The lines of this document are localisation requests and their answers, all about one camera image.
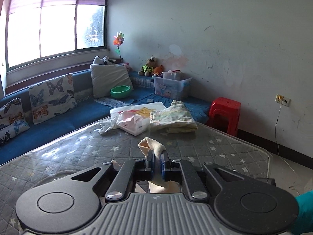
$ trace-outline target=orange plush toy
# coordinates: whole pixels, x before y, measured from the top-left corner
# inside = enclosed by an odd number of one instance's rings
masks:
[[[154,75],[154,74],[156,74],[156,73],[161,73],[163,70],[164,70],[163,65],[160,65],[160,66],[158,66],[158,67],[155,67],[155,68],[153,69],[152,75]]]

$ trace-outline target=quilted tablecloth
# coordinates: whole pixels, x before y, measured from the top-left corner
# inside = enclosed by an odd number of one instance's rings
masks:
[[[192,133],[147,131],[136,137],[120,129],[100,135],[100,128],[98,122],[90,124],[0,166],[1,235],[19,234],[14,209],[23,192],[62,171],[79,171],[112,159],[123,163],[144,158],[138,148],[144,137],[163,144],[171,159],[186,159],[194,166],[209,161],[251,177],[269,174],[270,154],[266,150],[200,123]]]

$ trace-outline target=red plastic stool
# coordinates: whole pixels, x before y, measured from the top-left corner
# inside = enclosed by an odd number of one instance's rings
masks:
[[[212,102],[207,125],[214,127],[214,124],[216,124],[217,115],[220,115],[228,119],[227,133],[232,136],[236,136],[238,131],[240,107],[241,103],[238,101],[224,97],[218,97]]]

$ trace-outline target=wall switch plate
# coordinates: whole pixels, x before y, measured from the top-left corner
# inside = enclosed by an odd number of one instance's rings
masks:
[[[285,105],[285,106],[287,106],[287,107],[289,107],[289,103],[290,103],[290,99],[284,97],[283,102],[282,102],[281,104],[282,104],[282,105]]]
[[[284,99],[284,96],[276,94],[276,98],[275,98],[276,102],[283,104],[282,103],[283,99]]]

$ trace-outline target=black baseboard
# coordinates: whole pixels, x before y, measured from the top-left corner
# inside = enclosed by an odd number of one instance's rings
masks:
[[[255,144],[259,147],[262,147],[273,154],[277,153],[277,144],[273,141],[264,139],[260,136],[256,136],[252,133],[245,132],[243,130],[238,130],[237,137],[239,139],[245,140],[247,142],[250,142],[252,144]],[[292,150],[291,148],[285,147],[281,144],[279,144],[279,155],[281,157],[284,157],[290,161],[293,161],[295,163],[301,164],[303,166],[306,166],[310,169],[313,169],[313,158],[308,157],[304,154],[301,154],[295,150]]]

